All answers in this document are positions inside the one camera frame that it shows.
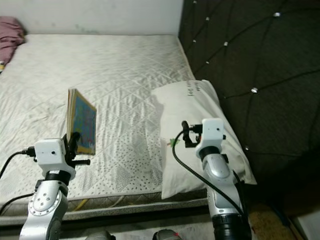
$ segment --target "black cable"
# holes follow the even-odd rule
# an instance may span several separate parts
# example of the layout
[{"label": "black cable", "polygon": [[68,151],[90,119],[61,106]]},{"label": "black cable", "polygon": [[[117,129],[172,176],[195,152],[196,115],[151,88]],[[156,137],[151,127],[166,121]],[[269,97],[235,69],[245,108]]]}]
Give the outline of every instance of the black cable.
[{"label": "black cable", "polygon": [[210,188],[212,188],[213,190],[215,190],[217,193],[219,193],[222,197],[224,197],[232,206],[234,206],[234,208],[239,212],[239,214],[242,216],[243,219],[246,219],[247,216],[244,214],[244,212],[241,210],[241,208],[228,196],[226,195],[223,191],[221,191],[219,188],[217,188],[215,185],[213,185],[211,182],[209,182],[207,179],[205,179],[203,176],[201,176],[199,173],[197,173],[196,171],[194,171],[191,167],[189,167],[187,164],[185,164],[184,162],[182,162],[177,154],[176,154],[176,143],[179,139],[179,137],[186,131],[189,131],[192,129],[185,129],[182,130],[174,139],[173,145],[172,145],[172,154],[173,157],[175,158],[175,160],[185,169],[187,169],[190,173],[192,173],[194,176],[196,176],[198,179],[200,179],[202,182],[204,182],[205,184],[207,184]]},{"label": "black cable", "polygon": [[16,196],[12,199],[10,199],[9,201],[7,201],[1,208],[0,208],[0,216],[3,213],[3,211],[5,210],[6,206],[8,206],[9,204],[11,204],[12,202],[19,200],[19,199],[24,199],[27,197],[31,197],[34,193],[29,193],[29,194],[25,194],[25,195],[21,195],[21,196]]},{"label": "black cable", "polygon": [[241,204],[242,204],[243,212],[244,212],[244,214],[246,216],[248,216],[248,211],[247,211],[246,202],[245,202],[244,188],[242,186],[241,180],[240,180],[238,174],[236,173],[236,171],[233,171],[233,174],[235,176],[235,179],[236,179],[237,183],[239,184],[239,196],[240,196],[240,201],[241,201]]},{"label": "black cable", "polygon": [[3,165],[2,169],[1,169],[1,172],[0,172],[0,179],[1,179],[2,175],[4,174],[4,172],[5,172],[8,164],[10,163],[11,159],[12,159],[14,156],[19,155],[19,154],[24,154],[24,153],[23,153],[22,151],[17,151],[17,152],[15,152],[14,154],[12,154],[12,155],[5,161],[5,163],[4,163],[4,165]]}]

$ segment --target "dark fabric panel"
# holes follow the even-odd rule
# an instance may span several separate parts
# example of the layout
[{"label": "dark fabric panel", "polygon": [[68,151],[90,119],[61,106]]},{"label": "dark fabric panel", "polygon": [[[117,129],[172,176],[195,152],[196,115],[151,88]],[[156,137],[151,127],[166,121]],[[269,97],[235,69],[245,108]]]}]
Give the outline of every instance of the dark fabric panel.
[{"label": "dark fabric panel", "polygon": [[194,75],[212,83],[248,147],[259,184],[271,191],[272,178],[289,188],[292,169],[304,165],[299,181],[311,179],[310,158],[320,159],[320,1],[196,4],[180,40],[188,43],[183,47]]}]

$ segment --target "yellow cord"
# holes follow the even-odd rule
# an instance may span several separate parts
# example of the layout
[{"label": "yellow cord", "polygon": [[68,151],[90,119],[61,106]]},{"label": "yellow cord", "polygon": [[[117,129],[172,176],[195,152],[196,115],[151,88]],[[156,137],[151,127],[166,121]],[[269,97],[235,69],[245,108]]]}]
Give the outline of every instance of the yellow cord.
[{"label": "yellow cord", "polygon": [[82,208],[86,202],[88,202],[89,199],[83,199],[78,206],[75,207],[75,209],[72,210],[72,212],[78,211],[80,208]]}]

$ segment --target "robotic arm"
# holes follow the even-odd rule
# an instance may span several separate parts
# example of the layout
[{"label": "robotic arm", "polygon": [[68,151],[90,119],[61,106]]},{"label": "robotic arm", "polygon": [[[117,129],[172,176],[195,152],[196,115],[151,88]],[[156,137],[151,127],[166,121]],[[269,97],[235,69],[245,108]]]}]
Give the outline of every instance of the robotic arm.
[{"label": "robotic arm", "polygon": [[[212,185],[222,190],[237,206],[230,203],[216,190],[207,186],[207,199],[214,227],[216,240],[250,240],[252,239],[248,217],[243,213],[243,207],[237,188],[235,176],[231,171],[228,158],[221,154],[221,143],[226,137],[223,134],[224,123],[220,118],[202,120],[202,124],[189,128],[186,121],[182,122],[183,140],[186,148],[194,148],[195,154],[202,161],[204,178]],[[197,143],[189,137],[189,130],[199,134]]]},{"label": "robotic arm", "polygon": [[80,134],[38,141],[37,162],[44,180],[37,182],[36,192],[28,204],[28,217],[20,240],[58,240],[62,218],[68,209],[68,184],[76,175],[76,165],[89,165],[90,160],[73,160]]}]

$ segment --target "mattress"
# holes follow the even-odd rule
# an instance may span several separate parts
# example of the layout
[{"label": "mattress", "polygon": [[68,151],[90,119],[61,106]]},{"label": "mattress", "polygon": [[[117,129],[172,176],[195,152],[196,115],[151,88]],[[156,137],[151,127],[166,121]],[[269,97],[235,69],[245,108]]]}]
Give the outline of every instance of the mattress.
[{"label": "mattress", "polygon": [[[68,88],[77,88],[97,108],[96,155],[90,166],[76,167],[66,219],[206,204],[203,192],[166,201],[160,194],[159,118],[151,90],[190,79],[175,36],[27,35],[0,75],[0,166],[15,151],[65,134]],[[15,157],[0,180],[0,205],[33,192],[41,173],[31,158]],[[12,203],[1,219],[25,217],[27,203]]]}]

